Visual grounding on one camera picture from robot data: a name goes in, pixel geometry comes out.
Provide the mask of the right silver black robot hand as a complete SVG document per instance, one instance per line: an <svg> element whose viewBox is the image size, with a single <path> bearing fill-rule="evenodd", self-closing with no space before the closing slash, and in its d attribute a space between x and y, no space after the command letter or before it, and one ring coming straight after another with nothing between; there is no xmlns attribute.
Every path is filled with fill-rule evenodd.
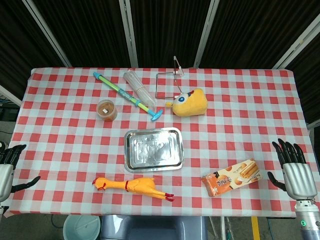
<svg viewBox="0 0 320 240"><path fill-rule="evenodd" d="M276 180L272 172L267 176L271 183L287 192L296 201L312 200L317 194L316 183L301 147L294 143L278 139L272 142L283 174L284 183Z"/></svg>

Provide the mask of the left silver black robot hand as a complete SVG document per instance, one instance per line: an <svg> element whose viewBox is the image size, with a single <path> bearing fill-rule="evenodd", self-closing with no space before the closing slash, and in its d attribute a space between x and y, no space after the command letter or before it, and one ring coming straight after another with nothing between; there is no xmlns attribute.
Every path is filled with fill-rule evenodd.
<svg viewBox="0 0 320 240"><path fill-rule="evenodd" d="M41 177L37 176L30 182L13 185L16 166L22 151L27 145L19 144L11 148L6 148L3 141L0 142L0 145L0 202L2 203L8 199L11 193L34 186Z"/></svg>

